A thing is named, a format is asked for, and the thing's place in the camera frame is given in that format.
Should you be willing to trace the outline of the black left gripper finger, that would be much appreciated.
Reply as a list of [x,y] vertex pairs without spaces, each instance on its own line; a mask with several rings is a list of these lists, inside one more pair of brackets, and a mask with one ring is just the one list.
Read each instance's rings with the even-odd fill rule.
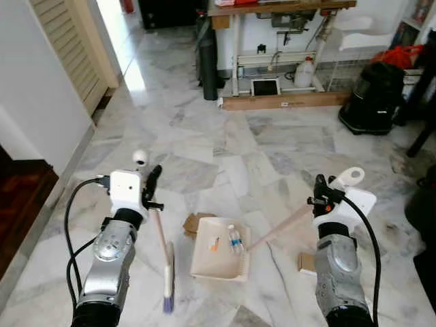
[[161,165],[156,165],[152,171],[147,175],[146,182],[144,183],[144,199],[152,200],[155,198],[157,188],[157,181],[161,177],[163,168]]

